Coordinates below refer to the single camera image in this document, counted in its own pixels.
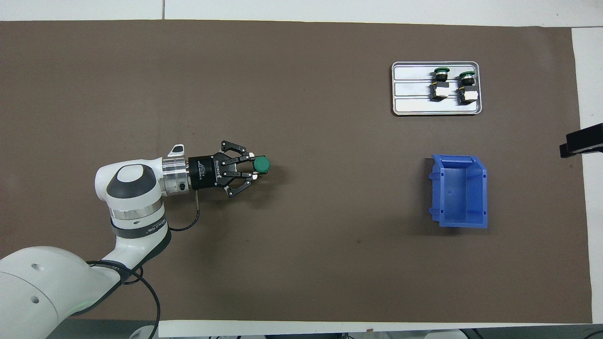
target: black object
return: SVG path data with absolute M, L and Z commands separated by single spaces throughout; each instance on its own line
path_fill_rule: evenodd
M 118 179 L 119 172 L 128 166 L 142 166 L 142 175 L 132 182 L 120 181 Z M 141 164 L 126 165 L 120 168 L 109 181 L 107 194 L 120 199 L 136 198 L 152 190 L 156 184 L 155 173 L 149 166 Z
M 586 337 L 584 337 L 584 339 L 589 339 L 597 334 L 603 333 L 603 330 L 601 331 L 596 331 L 596 332 L 592 332 L 591 334 L 587 335 Z
M 131 275 L 133 275 L 134 277 L 138 278 L 148 288 L 149 292 L 151 292 L 151 295 L 153 296 L 153 300 L 155 300 L 155 305 L 157 306 L 157 314 L 155 316 L 155 322 L 153 323 L 153 330 L 151 331 L 151 334 L 149 335 L 149 339 L 152 339 L 153 336 L 155 335 L 155 332 L 157 332 L 157 327 L 159 326 L 159 318 L 161 318 L 161 304 L 159 303 L 159 297 L 157 297 L 157 293 L 155 293 L 155 290 L 153 289 L 151 284 L 149 284 L 147 282 L 147 280 L 145 278 L 143 278 L 140 274 L 136 273 L 135 270 L 131 270 L 131 269 L 127 268 L 126 266 L 123 266 L 120 263 L 116 264 L 114 262 L 106 261 L 106 260 L 86 261 L 86 263 L 88 265 L 94 265 L 94 266 L 107 266 L 114 270 L 117 270 L 118 272 L 120 270 L 125 270 L 128 273 L 130 273 Z
M 169 230 L 173 230 L 174 232 L 182 232 L 184 230 L 188 230 L 189 228 L 193 227 L 197 223 L 197 221 L 199 220 L 199 213 L 200 212 L 197 209 L 197 216 L 195 217 L 195 220 L 193 220 L 192 223 L 190 223 L 188 226 L 182 227 L 181 229 L 175 229 L 175 228 L 170 227 Z
M 478 99 L 478 87 L 475 85 L 475 72 L 468 71 L 459 74 L 461 85 L 458 88 L 459 96 L 458 103 L 460 105 L 468 105 Z M 467 98 L 466 93 L 474 92 L 470 98 Z
M 478 332 L 478 329 L 473 328 L 473 331 L 475 332 L 475 334 L 477 334 L 477 335 L 478 335 L 479 339 L 484 339 L 484 338 L 482 337 L 482 335 L 481 335 L 481 334 Z
M 168 246 L 169 242 L 172 240 L 172 233 L 168 232 L 165 234 L 165 236 L 163 237 L 163 239 L 161 240 L 161 242 L 159 242 L 155 248 L 152 249 L 152 251 L 149 252 L 149 254 L 147 254 L 146 257 L 144 257 L 142 259 L 142 261 L 140 261 L 140 263 L 138 263 L 136 266 L 132 267 L 132 271 L 136 271 L 139 268 L 142 269 L 142 266 L 149 260 L 155 258 L 157 255 L 159 255 L 159 253 L 163 252 L 163 250 Z M 91 309 L 97 307 L 101 302 L 103 302 L 108 296 L 110 296 L 115 290 L 117 290 L 118 287 L 120 287 L 122 284 L 126 283 L 126 280 L 130 277 L 130 275 L 134 275 L 135 277 L 138 278 L 138 275 L 136 274 L 132 274 L 130 272 L 130 269 L 127 268 L 126 266 L 124 266 L 122 263 L 120 262 L 116 262 L 116 261 L 104 261 L 104 262 L 108 262 L 108 263 L 112 263 L 112 267 L 119 273 L 119 277 L 120 277 L 120 281 L 115 283 L 115 285 L 113 287 L 111 287 L 111 289 L 109 289 L 100 299 L 98 299 L 92 306 L 83 309 L 81 311 L 75 312 L 71 315 L 80 315 L 80 314 L 84 314 L 88 311 L 90 311 Z
M 559 145 L 562 158 L 576 154 L 603 152 L 603 123 L 566 135 L 566 143 Z
M 340 333 L 266 335 L 266 339 L 342 339 Z
M 448 90 L 444 90 L 444 93 L 438 91 L 441 88 L 450 88 L 450 85 L 446 82 L 448 80 L 448 72 L 450 72 L 448 67 L 434 69 L 435 76 L 434 82 L 431 83 L 431 100 L 442 101 L 448 97 Z
M 138 269 L 140 270 L 139 274 L 142 277 L 144 275 L 144 273 L 145 273 L 145 270 L 142 269 L 142 266 L 140 266 Z M 137 283 L 139 281 L 140 281 L 140 279 L 136 278 L 135 280 L 124 282 L 124 285 L 132 285 L 132 284 L 135 284 L 135 283 Z
M 229 197 L 234 197 L 245 188 L 251 186 L 253 175 L 262 175 L 263 173 L 238 172 L 236 165 L 244 162 L 253 162 L 259 156 L 250 156 L 247 147 L 234 144 L 229 141 L 222 141 L 220 145 L 221 152 L 213 156 L 200 156 L 189 158 L 189 175 L 191 177 L 191 188 L 199 190 L 201 188 L 220 187 L 226 190 Z M 226 151 L 237 152 L 239 157 L 229 157 L 224 154 Z M 230 187 L 229 184 L 234 179 L 246 179 L 238 187 Z
M 165 223 L 167 223 L 167 220 L 165 218 L 165 214 L 163 214 L 158 220 L 147 226 L 142 226 L 137 229 L 120 229 L 113 224 L 113 219 L 111 219 L 111 226 L 113 226 L 111 230 L 113 231 L 113 234 L 120 238 L 138 239 L 155 233 L 156 231 L 160 230 Z

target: white table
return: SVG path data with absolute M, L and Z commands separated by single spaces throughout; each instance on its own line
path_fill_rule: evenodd
M 603 89 L 591 74 L 603 72 L 603 2 L 599 0 L 0 0 L 0 20 L 219 19 L 381 22 L 485 26 L 573 27 L 581 127 L 603 122 Z M 589 233 L 593 323 L 603 323 L 603 154 L 585 154 L 584 184 Z M 406 331 L 549 324 L 335 323 L 167 320 L 161 337 Z

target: black clamp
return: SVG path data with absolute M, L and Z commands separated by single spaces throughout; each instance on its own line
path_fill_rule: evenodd
M 559 145 L 562 158 L 576 154 L 603 152 L 603 123 L 566 135 L 566 143 Z
M 227 151 L 234 151 L 239 156 L 230 157 L 224 153 Z M 254 170 L 252 172 L 238 171 L 236 166 L 246 162 L 251 162 Z M 247 147 L 226 140 L 222 141 L 220 152 L 213 156 L 189 158 L 192 189 L 220 187 L 224 188 L 229 197 L 234 197 L 251 186 L 251 183 L 259 176 L 266 174 L 269 168 L 270 161 L 265 156 L 255 156 L 247 150 Z M 235 179 L 242 179 L 243 182 L 237 187 L 231 187 L 230 184 Z

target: silver metal ring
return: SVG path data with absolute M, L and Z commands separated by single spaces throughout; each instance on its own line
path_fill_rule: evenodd
M 190 183 L 185 157 L 164 157 L 161 167 L 166 195 L 184 193 L 189 190 Z
M 157 212 L 161 208 L 162 204 L 163 204 L 163 202 L 161 201 L 161 198 L 159 198 L 159 200 L 155 201 L 153 204 L 151 204 L 147 207 L 133 209 L 130 211 L 119 211 L 119 210 L 110 208 L 109 213 L 111 213 L 111 216 L 113 218 L 116 218 L 119 220 L 140 219 L 140 218 L 144 218 L 148 215 L 151 215 L 151 214 Z

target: electrical component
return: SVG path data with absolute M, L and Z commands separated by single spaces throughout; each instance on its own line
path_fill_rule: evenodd
M 434 70 L 434 82 L 431 83 L 431 99 L 440 101 L 450 95 L 450 85 L 448 84 L 448 67 L 438 67 Z
M 479 89 L 475 85 L 475 72 L 468 71 L 459 74 L 461 85 L 458 88 L 458 101 L 467 105 L 478 100 Z

